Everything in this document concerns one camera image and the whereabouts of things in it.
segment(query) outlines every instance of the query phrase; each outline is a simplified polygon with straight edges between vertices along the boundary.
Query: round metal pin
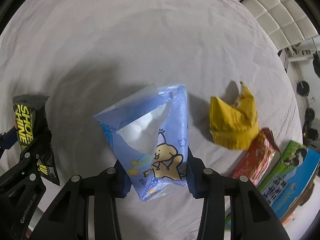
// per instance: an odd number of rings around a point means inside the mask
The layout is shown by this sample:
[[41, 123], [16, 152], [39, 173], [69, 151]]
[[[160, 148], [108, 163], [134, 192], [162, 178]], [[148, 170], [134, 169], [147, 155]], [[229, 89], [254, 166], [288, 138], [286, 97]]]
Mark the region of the round metal pin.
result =
[[34, 173], [30, 174], [29, 179], [34, 181], [36, 179], [36, 175]]
[[248, 177], [245, 176], [245, 175], [241, 175], [241, 176], [239, 177], [239, 180], [241, 180], [242, 182], [247, 182], [247, 181], [248, 181]]
[[115, 172], [116, 172], [116, 169], [113, 167], [107, 169], [108, 174], [114, 174]]
[[213, 170], [212, 170], [212, 169], [210, 169], [210, 168], [205, 168], [205, 169], [203, 170], [203, 172], [204, 172], [205, 174], [210, 175], [210, 174], [212, 174], [212, 173], [213, 173]]
[[72, 182], [77, 182], [79, 180], [80, 180], [80, 176], [79, 175], [74, 175], [74, 176], [71, 177], [71, 181]]

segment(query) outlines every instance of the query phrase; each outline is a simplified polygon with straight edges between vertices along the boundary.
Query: bed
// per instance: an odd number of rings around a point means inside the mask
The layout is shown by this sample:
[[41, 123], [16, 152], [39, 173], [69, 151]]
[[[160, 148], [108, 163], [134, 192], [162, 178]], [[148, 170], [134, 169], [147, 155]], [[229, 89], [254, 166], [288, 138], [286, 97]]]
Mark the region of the bed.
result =
[[[146, 85], [186, 84], [189, 147], [227, 175], [242, 152], [212, 142], [209, 100], [233, 103], [243, 81], [256, 99], [260, 127], [284, 150], [302, 142], [297, 102], [277, 48], [237, 0], [26, 0], [0, 36], [0, 128], [13, 125], [12, 97], [49, 95], [46, 105], [61, 185], [113, 166], [93, 114]], [[18, 162], [19, 146], [0, 164]], [[44, 181], [45, 211], [60, 187]], [[195, 239], [202, 200], [187, 187], [141, 202], [132, 188], [117, 201], [123, 239]], [[93, 239], [92, 220], [89, 225]]]

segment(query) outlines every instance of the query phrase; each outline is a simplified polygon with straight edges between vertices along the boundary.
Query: red package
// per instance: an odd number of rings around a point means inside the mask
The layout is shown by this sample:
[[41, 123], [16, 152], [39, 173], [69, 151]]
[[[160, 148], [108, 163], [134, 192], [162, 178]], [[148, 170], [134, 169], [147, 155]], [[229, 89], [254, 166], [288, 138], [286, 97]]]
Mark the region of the red package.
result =
[[231, 177], [237, 179], [240, 175], [245, 175], [257, 186], [276, 151], [280, 152], [272, 132], [268, 128], [262, 129], [250, 144], [246, 155], [235, 168]]

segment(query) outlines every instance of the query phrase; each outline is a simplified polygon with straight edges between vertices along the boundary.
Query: blue plastic package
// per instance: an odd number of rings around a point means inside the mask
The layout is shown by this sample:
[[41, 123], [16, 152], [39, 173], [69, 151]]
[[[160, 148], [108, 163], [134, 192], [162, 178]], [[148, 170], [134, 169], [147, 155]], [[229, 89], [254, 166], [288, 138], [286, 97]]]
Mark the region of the blue plastic package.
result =
[[163, 195], [170, 183], [187, 184], [188, 108], [184, 85], [146, 87], [94, 118], [140, 200]]

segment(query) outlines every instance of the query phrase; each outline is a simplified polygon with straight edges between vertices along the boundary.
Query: crumpled yellow bag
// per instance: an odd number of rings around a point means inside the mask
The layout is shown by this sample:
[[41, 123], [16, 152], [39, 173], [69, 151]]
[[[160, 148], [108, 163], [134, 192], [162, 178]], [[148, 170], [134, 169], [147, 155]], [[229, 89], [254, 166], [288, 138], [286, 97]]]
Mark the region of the crumpled yellow bag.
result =
[[254, 97], [243, 82], [240, 84], [241, 94], [232, 106], [217, 97], [210, 103], [213, 141], [231, 150], [247, 150], [260, 131]]

